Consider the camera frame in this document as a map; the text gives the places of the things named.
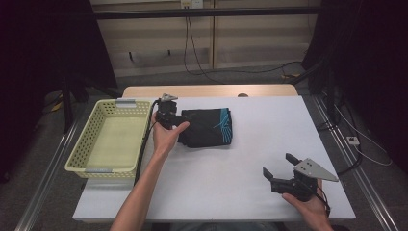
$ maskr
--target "blue printed pattern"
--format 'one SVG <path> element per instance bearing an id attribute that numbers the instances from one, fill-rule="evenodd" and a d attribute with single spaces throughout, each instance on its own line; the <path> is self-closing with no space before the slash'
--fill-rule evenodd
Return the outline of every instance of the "blue printed pattern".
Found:
<path id="1" fill-rule="evenodd" d="M 230 120 L 226 108 L 221 109 L 219 121 L 220 123 L 214 126 L 214 128 L 219 126 L 222 133 L 222 141 L 224 143 L 230 143 L 232 139 L 232 130 L 229 126 Z"/>

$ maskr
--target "black horizontal bar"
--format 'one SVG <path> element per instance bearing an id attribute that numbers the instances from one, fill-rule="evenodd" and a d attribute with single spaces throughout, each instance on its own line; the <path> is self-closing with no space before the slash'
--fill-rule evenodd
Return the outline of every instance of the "black horizontal bar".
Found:
<path id="1" fill-rule="evenodd" d="M 318 14 L 329 10 L 323 7 L 290 7 L 290 8 L 245 8 L 245 9 L 175 9 L 158 11 L 130 12 L 95 12 L 65 14 L 75 19 L 130 19 L 130 18 L 162 18 L 162 17 L 205 17 L 205 16 L 250 16 L 250 15 L 294 15 Z"/>

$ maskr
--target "basket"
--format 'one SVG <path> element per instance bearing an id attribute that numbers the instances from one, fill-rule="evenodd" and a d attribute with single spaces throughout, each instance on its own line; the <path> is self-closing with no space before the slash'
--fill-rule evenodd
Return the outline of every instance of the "basket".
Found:
<path id="1" fill-rule="evenodd" d="M 134 178 L 151 103 L 99 100 L 66 164 L 82 178 Z"/>

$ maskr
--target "folded clothing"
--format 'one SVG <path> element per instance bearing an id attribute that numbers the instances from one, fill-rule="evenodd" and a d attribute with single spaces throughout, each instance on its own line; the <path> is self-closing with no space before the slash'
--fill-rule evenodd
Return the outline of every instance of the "folded clothing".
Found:
<path id="1" fill-rule="evenodd" d="M 228 108 L 183 110 L 190 126 L 180 134 L 179 142 L 187 147 L 210 147 L 231 144 L 232 120 Z"/>

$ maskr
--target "white table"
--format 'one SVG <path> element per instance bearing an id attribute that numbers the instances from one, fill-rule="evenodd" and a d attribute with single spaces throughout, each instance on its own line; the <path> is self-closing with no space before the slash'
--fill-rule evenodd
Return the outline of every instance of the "white table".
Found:
<path id="1" fill-rule="evenodd" d="M 301 219 L 280 194 L 270 191 L 262 174 L 293 177 L 285 153 L 311 158 L 335 170 L 300 96 L 180 98 L 183 109 L 228 107 L 234 138 L 230 146 L 187 148 L 176 144 L 159 177 L 147 221 L 288 221 Z M 152 152 L 146 146 L 142 170 Z M 112 221 L 132 189 L 133 180 L 89 180 L 74 219 Z M 323 182 L 331 218 L 355 218 L 341 183 Z"/>

